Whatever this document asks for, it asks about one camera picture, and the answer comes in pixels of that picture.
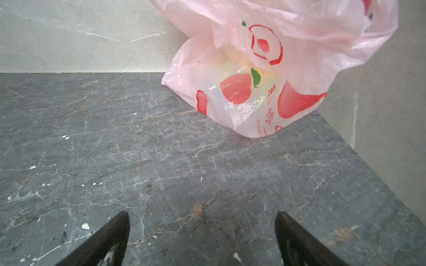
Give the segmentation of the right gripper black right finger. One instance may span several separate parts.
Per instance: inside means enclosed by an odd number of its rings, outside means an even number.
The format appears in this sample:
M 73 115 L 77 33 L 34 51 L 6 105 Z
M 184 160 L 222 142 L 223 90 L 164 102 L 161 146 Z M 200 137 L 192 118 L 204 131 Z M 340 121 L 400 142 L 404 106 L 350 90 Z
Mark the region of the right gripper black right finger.
M 348 266 L 286 212 L 276 215 L 275 235 L 285 266 Z

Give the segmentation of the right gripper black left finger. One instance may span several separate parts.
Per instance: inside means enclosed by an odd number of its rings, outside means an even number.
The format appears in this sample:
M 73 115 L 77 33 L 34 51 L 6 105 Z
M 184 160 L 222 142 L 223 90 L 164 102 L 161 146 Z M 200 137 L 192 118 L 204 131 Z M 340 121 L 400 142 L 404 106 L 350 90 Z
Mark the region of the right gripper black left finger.
M 130 234 L 130 218 L 119 212 L 58 266 L 121 266 Z

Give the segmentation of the pink plastic bag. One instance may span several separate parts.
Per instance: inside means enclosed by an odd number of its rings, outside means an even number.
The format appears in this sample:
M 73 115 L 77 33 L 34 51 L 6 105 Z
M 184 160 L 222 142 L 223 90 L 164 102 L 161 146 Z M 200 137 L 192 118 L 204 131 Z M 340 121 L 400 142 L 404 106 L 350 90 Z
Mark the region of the pink plastic bag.
M 316 110 L 337 74 L 398 28 L 397 1 L 154 1 L 187 37 L 162 83 L 236 133 L 260 138 Z

